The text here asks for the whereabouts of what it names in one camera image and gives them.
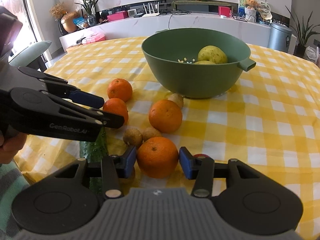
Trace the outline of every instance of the cucumber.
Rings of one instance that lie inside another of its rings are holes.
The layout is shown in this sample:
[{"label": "cucumber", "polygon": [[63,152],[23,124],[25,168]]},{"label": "cucumber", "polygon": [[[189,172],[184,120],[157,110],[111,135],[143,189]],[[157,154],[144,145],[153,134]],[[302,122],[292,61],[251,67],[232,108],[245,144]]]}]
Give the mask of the cucumber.
[{"label": "cucumber", "polygon": [[[100,162],[104,156],[108,155],[106,137],[106,130],[102,127],[95,142],[80,142],[80,158],[86,158],[88,163]],[[96,194],[101,194],[101,178],[90,178],[89,189]]]}]

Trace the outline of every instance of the metal screw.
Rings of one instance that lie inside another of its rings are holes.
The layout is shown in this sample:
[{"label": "metal screw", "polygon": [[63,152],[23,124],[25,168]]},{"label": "metal screw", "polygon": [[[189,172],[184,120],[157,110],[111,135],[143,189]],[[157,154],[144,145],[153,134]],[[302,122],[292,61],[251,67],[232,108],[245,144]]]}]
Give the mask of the metal screw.
[{"label": "metal screw", "polygon": [[210,192],[207,191],[206,189],[203,189],[203,188],[197,189],[193,193],[193,195],[195,195],[196,197],[207,197],[207,196],[209,196],[209,194],[210,194]]},{"label": "metal screw", "polygon": [[109,189],[105,194],[108,198],[117,198],[121,196],[121,191],[118,189]]}]

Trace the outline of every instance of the striped sleeve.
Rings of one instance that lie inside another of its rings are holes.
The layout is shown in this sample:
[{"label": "striped sleeve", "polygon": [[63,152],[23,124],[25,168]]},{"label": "striped sleeve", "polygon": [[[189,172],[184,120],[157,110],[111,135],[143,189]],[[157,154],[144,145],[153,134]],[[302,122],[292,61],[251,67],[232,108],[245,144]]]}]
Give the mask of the striped sleeve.
[{"label": "striped sleeve", "polygon": [[11,215],[12,201],[28,187],[14,162],[0,167],[0,240],[14,237],[19,229]]}]

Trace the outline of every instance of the round black pad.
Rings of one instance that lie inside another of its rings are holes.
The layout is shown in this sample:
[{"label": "round black pad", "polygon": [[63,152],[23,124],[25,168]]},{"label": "round black pad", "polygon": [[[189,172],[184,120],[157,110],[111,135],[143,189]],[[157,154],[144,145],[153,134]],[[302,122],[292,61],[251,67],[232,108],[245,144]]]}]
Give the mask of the round black pad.
[{"label": "round black pad", "polygon": [[33,93],[24,93],[22,97],[24,100],[33,104],[39,104],[42,102],[41,98]]},{"label": "round black pad", "polygon": [[22,229],[56,235],[85,225],[99,207],[96,195],[73,179],[50,179],[22,191],[12,203],[12,214]]},{"label": "round black pad", "polygon": [[280,207],[277,196],[268,192],[253,192],[243,198],[244,206],[252,212],[268,214]]},{"label": "round black pad", "polygon": [[269,179],[241,179],[214,198],[213,203],[229,225],[261,236],[295,229],[303,210],[293,192]]}]

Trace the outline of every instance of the cable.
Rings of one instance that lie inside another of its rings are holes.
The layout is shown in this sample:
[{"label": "cable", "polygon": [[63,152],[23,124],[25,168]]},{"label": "cable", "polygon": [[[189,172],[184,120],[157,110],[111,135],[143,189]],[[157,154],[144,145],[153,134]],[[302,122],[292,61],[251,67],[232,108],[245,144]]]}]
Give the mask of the cable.
[{"label": "cable", "polygon": [[172,12],[162,12],[159,14],[159,16],[165,16],[168,14],[171,14],[170,18],[169,18],[169,22],[168,22],[168,29],[170,30],[170,20],[173,15],[186,15],[186,14],[191,14],[191,12],[190,11],[183,11],[183,10],[176,10],[176,11],[172,11]]}]

